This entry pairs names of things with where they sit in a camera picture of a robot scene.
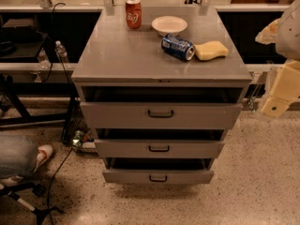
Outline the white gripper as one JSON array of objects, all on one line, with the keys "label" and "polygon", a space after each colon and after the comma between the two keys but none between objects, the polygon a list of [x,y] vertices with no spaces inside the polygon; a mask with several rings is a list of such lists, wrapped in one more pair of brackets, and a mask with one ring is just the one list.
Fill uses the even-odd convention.
[{"label": "white gripper", "polygon": [[279,118],[289,106],[300,97],[300,62],[291,60],[277,70],[277,76],[268,98],[262,105],[261,113]]}]

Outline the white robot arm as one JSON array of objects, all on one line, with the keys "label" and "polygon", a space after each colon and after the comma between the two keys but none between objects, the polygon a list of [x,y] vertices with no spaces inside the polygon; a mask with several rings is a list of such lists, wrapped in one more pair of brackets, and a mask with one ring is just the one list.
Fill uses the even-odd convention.
[{"label": "white robot arm", "polygon": [[264,27],[255,41],[264,45],[274,43],[276,52],[287,59],[279,68],[269,70],[258,106],[257,116],[271,121],[300,97],[300,0],[294,0],[279,19]]}]

